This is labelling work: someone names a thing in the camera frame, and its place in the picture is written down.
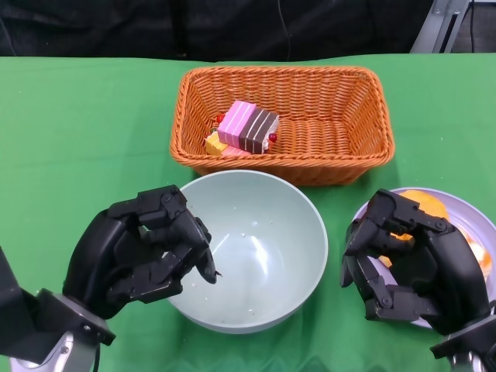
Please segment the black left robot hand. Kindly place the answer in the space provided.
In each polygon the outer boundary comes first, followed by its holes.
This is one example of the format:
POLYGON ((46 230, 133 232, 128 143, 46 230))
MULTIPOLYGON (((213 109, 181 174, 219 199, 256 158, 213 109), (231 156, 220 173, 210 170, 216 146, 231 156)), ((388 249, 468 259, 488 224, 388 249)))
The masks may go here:
POLYGON ((93 218, 74 249, 63 293, 110 319, 130 302, 179 295, 192 269, 215 284, 220 273, 211 240, 177 186, 141 191, 93 218))

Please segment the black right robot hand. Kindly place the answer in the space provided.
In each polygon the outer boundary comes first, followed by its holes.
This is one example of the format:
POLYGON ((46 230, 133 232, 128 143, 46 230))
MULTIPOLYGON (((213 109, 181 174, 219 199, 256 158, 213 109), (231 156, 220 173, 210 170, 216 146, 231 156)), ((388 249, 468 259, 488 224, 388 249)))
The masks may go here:
POLYGON ((356 285, 366 319, 424 319, 446 336, 489 316, 484 275, 469 243, 424 198, 378 190, 345 241, 341 285, 356 285))

